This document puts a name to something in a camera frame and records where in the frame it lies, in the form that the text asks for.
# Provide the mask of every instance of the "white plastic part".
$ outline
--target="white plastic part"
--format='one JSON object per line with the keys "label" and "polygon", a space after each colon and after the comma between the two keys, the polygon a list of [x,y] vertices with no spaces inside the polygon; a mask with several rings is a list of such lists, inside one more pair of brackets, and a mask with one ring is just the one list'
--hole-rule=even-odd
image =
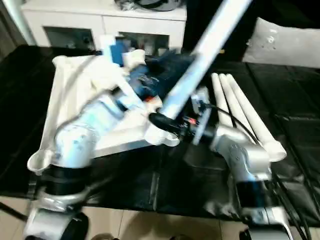
{"label": "white plastic part", "polygon": [[244,92],[241,90],[236,80],[231,74],[226,76],[228,83],[240,104],[246,119],[250,122],[254,133],[261,142],[264,149],[268,152],[271,162],[277,162],[287,156],[287,152],[279,141],[276,141],[272,136],[264,122],[259,117],[258,113],[247,99]]}
{"label": "white plastic part", "polygon": [[105,56],[110,63],[112,63],[112,52],[110,46],[116,45],[116,39],[113,35],[101,35],[100,36],[100,45],[102,49],[102,54]]}
{"label": "white plastic part", "polygon": [[[214,92],[215,102],[217,107],[229,113],[227,101],[225,98],[224,91],[222,90],[222,87],[221,87],[219,75],[217,73],[213,73],[211,75],[211,78],[212,78],[213,92]],[[219,117],[219,122],[221,124],[227,125],[230,127],[233,126],[231,117],[228,116],[227,114],[224,114],[223,112],[218,111],[218,117]]]}
{"label": "white plastic part", "polygon": [[50,165],[53,155],[54,152],[50,149],[39,149],[31,155],[26,166],[31,172],[34,172],[36,175],[40,176],[43,170]]}
{"label": "white plastic part", "polygon": [[149,127],[144,134],[144,139],[151,145],[156,146],[165,144],[169,147],[175,147],[180,143],[180,140],[176,135],[164,131],[152,123],[149,124]]}
{"label": "white plastic part", "polygon": [[[237,118],[241,123],[243,123],[243,125],[254,135],[254,131],[252,130],[252,128],[246,118],[245,113],[242,111],[241,106],[240,106],[234,92],[232,91],[232,89],[230,87],[229,81],[228,81],[226,75],[220,74],[219,78],[220,78],[220,83],[221,83],[226,101],[229,104],[230,111],[231,111],[232,115],[235,118]],[[235,123],[235,125],[238,129],[240,129],[246,135],[248,135],[250,140],[254,143],[254,140],[250,137],[250,135],[247,133],[247,131],[242,126],[240,126],[237,122]]]}
{"label": "white plastic part", "polygon": [[125,52],[122,54],[122,58],[124,67],[126,67],[128,71],[140,64],[146,64],[146,52],[142,49]]}

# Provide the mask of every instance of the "cabinet door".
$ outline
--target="cabinet door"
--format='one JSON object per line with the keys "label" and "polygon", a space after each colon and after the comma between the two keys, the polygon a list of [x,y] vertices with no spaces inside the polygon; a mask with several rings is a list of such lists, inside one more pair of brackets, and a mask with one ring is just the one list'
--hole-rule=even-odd
{"label": "cabinet door", "polygon": [[176,20],[134,18],[121,16],[104,16],[107,34],[126,35],[126,33],[160,35],[167,37],[167,46],[180,49],[184,40],[185,22]]}
{"label": "cabinet door", "polygon": [[100,49],[99,38],[105,34],[102,16],[29,10],[23,13],[38,46],[61,47],[61,41],[69,44],[68,39],[80,37],[84,41],[92,39],[95,49]]}

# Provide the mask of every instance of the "white robotic arm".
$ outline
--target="white robotic arm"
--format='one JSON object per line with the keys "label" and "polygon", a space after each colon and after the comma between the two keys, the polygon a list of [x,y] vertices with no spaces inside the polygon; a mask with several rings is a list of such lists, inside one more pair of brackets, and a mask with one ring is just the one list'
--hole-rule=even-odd
{"label": "white robotic arm", "polygon": [[[223,1],[195,48],[195,59],[191,65],[175,61],[176,64],[184,65],[180,72],[171,66],[172,71],[178,72],[174,74],[179,77],[179,81],[172,80],[166,75],[168,73],[162,76],[165,82],[152,77],[130,81],[129,84],[138,98],[143,100],[147,96],[160,95],[164,102],[159,114],[163,119],[174,120],[196,90],[251,1]],[[135,100],[132,98],[130,104],[138,105]],[[59,127],[55,136],[55,154],[46,170],[45,188],[40,192],[38,204],[32,210],[24,230],[26,239],[85,239],[88,218],[81,213],[81,208],[90,192],[86,183],[92,152],[99,137],[112,130],[128,109],[126,92],[121,89],[113,93],[106,91],[86,104],[77,118]],[[152,143],[163,143],[166,131],[155,125],[150,128],[153,128],[152,134],[156,135],[153,138],[156,142]],[[216,133],[213,149],[227,160],[236,181],[261,182],[270,179],[269,160],[263,149],[248,142],[246,135],[235,129],[218,126]],[[251,216],[263,225],[270,224],[270,211],[274,213],[275,209],[265,206],[262,208],[264,210],[257,211],[256,207],[244,207],[243,210],[248,213],[244,212],[243,215]],[[278,219],[274,221],[286,224],[286,218]]]}

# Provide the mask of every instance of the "black tabletop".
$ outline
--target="black tabletop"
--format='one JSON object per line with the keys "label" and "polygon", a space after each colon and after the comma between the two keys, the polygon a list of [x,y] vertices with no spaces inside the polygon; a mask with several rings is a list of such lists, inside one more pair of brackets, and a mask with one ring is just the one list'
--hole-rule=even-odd
{"label": "black tabletop", "polygon": [[[58,55],[82,50],[21,46],[0,64],[2,148],[0,195],[31,198],[35,182],[27,160],[38,150]],[[216,62],[210,73],[230,73],[286,159],[272,167],[311,226],[320,226],[320,71]],[[202,83],[212,84],[207,76]],[[217,122],[214,112],[210,123]],[[149,146],[95,158],[92,182],[105,182],[88,205],[239,220],[239,203],[226,162],[204,145]]]}

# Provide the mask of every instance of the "white pvc pipe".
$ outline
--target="white pvc pipe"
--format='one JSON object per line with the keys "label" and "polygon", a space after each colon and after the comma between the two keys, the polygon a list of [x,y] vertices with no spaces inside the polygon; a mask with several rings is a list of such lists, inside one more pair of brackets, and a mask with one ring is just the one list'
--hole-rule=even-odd
{"label": "white pvc pipe", "polygon": [[[252,0],[223,0],[193,51],[195,60],[166,96],[159,113],[176,119],[251,2]],[[168,134],[164,130],[151,124],[145,139],[151,144],[159,145],[165,141],[166,135]]]}
{"label": "white pvc pipe", "polygon": [[[225,98],[224,91],[222,90],[221,83],[219,80],[219,75],[217,73],[213,73],[211,75],[212,78],[212,85],[213,85],[213,92],[215,96],[215,103],[217,107],[229,112],[227,101]],[[223,112],[218,111],[219,122],[223,125],[227,125],[232,127],[232,120],[231,117]]]}
{"label": "white pvc pipe", "polygon": [[[245,113],[243,112],[234,92],[232,91],[230,85],[229,85],[229,81],[226,77],[226,75],[224,74],[220,74],[219,75],[220,78],[220,83],[226,98],[226,101],[229,104],[230,107],[230,111],[232,113],[232,115],[237,118],[253,135],[254,135],[254,131],[252,130]],[[240,126],[237,122],[235,123],[236,127],[238,129],[240,129],[241,131],[243,131],[246,135],[248,135],[248,137],[250,138],[250,140],[255,143],[255,141],[250,137],[250,135],[247,133],[247,131]]]}
{"label": "white pvc pipe", "polygon": [[264,149],[268,152],[270,161],[277,162],[284,159],[287,156],[286,150],[269,132],[268,128],[261,120],[254,107],[251,105],[234,77],[231,74],[228,74],[226,78],[257,138],[261,142]]}

